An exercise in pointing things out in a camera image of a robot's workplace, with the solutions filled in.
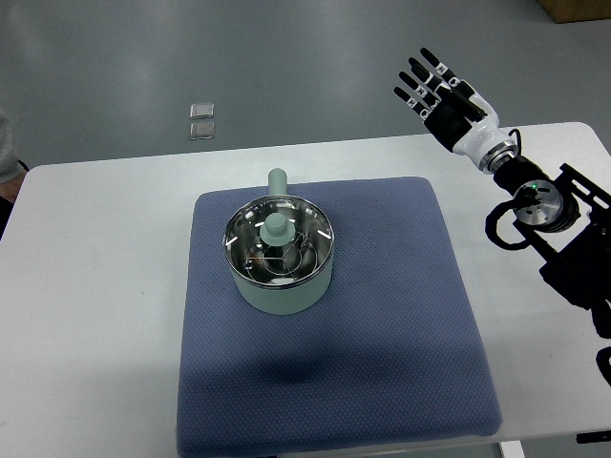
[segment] pot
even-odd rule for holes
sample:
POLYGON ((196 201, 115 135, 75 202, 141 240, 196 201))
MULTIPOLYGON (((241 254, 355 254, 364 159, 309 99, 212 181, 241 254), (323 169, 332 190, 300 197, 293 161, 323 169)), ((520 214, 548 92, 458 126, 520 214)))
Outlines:
POLYGON ((266 313, 289 315, 327 291, 335 238, 318 206, 286 193, 284 170, 274 169, 267 178, 269 196, 235 213, 222 245, 246 301, 266 313))

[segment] blue cushion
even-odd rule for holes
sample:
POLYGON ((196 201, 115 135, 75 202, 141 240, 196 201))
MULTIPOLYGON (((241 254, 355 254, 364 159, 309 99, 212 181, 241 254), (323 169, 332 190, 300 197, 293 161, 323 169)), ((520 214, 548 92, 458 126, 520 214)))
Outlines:
POLYGON ((490 370, 431 185, 419 177, 289 185, 325 210, 336 236, 329 289, 289 316, 240 296, 221 246, 233 213, 266 192, 219 191, 196 203, 180 456, 494 434, 501 416, 490 370))

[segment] cardboard box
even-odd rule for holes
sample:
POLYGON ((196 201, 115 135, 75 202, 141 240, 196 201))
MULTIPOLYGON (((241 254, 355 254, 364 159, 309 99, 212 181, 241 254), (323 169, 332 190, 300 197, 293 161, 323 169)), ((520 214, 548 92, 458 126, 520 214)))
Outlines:
POLYGON ((556 23, 611 18, 610 0, 538 0, 538 2, 556 23))

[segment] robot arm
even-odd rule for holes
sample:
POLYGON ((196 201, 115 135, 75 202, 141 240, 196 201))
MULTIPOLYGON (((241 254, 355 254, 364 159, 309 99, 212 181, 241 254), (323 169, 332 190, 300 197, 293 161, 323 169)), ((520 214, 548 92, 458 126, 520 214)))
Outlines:
MULTIPOLYGON (((567 164, 556 179, 549 178, 521 155, 517 129, 508 135, 501 132, 495 110, 469 83, 429 50, 423 48, 421 54, 432 70, 410 58, 415 78, 405 72, 399 77, 411 94, 400 87, 394 92, 424 120, 439 143, 467 156, 484 174, 494 175, 495 183, 511 195, 486 218, 486 235, 506 250, 529 246, 537 250, 546 261, 539 269, 543 279, 571 304, 591 310, 599 335, 611 339, 611 196, 567 164), (590 223, 557 252, 539 233, 571 227, 580 218, 577 198, 591 207, 590 223), (524 237, 519 243, 504 241, 496 231, 498 220, 510 210, 516 216, 514 227, 524 237)), ((603 351, 609 353, 611 347, 603 351)), ((597 362, 611 385, 611 363, 604 358, 597 362)))

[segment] gray floor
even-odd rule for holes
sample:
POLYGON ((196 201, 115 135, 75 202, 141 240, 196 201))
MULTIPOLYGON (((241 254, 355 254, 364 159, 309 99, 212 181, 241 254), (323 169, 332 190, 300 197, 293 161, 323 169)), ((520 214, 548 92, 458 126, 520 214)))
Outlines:
MULTIPOLYGON (((536 0, 0 0, 0 106, 31 166, 421 134, 392 88, 427 46, 502 125, 581 121, 611 150, 610 38, 611 21, 556 25, 536 0), (188 140, 198 101, 216 104, 213 139, 188 140)), ((611 456, 574 442, 524 448, 611 456)))

